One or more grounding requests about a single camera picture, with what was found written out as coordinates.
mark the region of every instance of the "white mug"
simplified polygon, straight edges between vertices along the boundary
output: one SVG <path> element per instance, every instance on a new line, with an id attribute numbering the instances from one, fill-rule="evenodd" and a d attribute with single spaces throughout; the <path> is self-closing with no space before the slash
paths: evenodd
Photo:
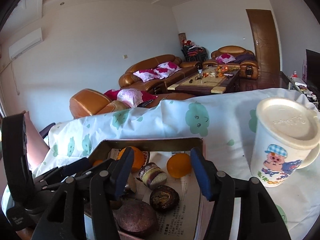
<path id="1" fill-rule="evenodd" d="M 314 110 L 287 98 L 266 98 L 257 106 L 258 124 L 251 174 L 276 187 L 319 155 L 320 125 Z"/>

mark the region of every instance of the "air conditioner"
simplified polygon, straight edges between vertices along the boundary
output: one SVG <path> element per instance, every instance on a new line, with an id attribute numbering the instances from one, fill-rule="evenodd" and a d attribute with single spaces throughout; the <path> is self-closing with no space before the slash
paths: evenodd
<path id="1" fill-rule="evenodd" d="M 31 49 L 42 41 L 41 28 L 29 33 L 9 47 L 10 59 L 19 57 L 22 53 L 26 52 L 28 49 Z"/>

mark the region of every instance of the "television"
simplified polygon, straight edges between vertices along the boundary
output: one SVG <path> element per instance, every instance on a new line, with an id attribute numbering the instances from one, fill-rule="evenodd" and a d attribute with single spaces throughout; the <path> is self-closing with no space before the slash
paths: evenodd
<path id="1" fill-rule="evenodd" d="M 320 53 L 307 49 L 307 86 L 320 96 Z"/>

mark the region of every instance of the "newspaper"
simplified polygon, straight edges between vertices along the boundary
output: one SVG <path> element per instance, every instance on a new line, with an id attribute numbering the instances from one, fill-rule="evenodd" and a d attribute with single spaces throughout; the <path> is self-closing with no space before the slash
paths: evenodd
<path id="1" fill-rule="evenodd" d="M 116 159 L 120 150 L 112 149 L 109 157 Z M 173 188 L 180 197 L 179 205 L 172 211 L 164 214 L 157 213 L 159 222 L 159 231 L 152 234 L 152 240 L 193 240 L 195 237 L 197 217 L 200 201 L 200 188 L 196 176 L 192 171 L 187 176 L 180 179 L 171 177 L 167 171 L 167 161 L 178 152 L 149 152 L 149 162 L 154 162 L 162 171 L 167 173 L 168 179 L 166 185 Z M 133 196 L 135 199 L 142 200 L 149 204 L 151 190 L 136 178 L 138 173 L 134 173 L 137 184 L 137 193 Z"/>

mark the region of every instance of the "purple blanket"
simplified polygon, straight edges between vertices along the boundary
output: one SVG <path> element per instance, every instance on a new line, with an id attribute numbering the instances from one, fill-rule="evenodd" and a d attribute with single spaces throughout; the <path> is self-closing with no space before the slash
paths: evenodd
<path id="1" fill-rule="evenodd" d="M 246 53 L 246 54 L 242 54 L 236 57 L 236 60 L 234 61 L 234 63 L 241 63 L 245 60 L 253 60 L 253 61 L 257 61 L 256 57 L 250 53 Z"/>

